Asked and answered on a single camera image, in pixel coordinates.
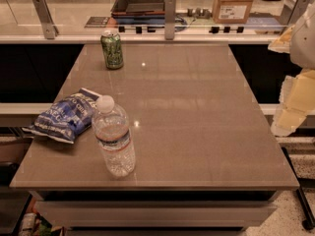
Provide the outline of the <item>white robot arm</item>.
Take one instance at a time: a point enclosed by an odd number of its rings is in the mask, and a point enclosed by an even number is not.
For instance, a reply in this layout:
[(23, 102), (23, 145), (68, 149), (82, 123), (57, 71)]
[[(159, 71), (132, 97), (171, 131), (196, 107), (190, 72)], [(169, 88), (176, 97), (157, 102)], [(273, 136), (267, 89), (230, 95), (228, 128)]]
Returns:
[(284, 78), (271, 126), (275, 136), (286, 137), (315, 110), (315, 4), (310, 4), (268, 49), (288, 53), (290, 61), (301, 68), (297, 76)]

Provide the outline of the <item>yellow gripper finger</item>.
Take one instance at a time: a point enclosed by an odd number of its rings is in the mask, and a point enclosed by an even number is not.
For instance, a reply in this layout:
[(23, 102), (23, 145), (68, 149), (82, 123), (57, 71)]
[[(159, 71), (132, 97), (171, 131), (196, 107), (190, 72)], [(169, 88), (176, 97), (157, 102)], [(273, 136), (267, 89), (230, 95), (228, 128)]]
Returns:
[(303, 69), (297, 76), (284, 78), (271, 126), (277, 137), (287, 137), (315, 110), (315, 71)]
[(276, 40), (268, 45), (268, 49), (277, 53), (290, 53), (293, 26), (287, 28)]

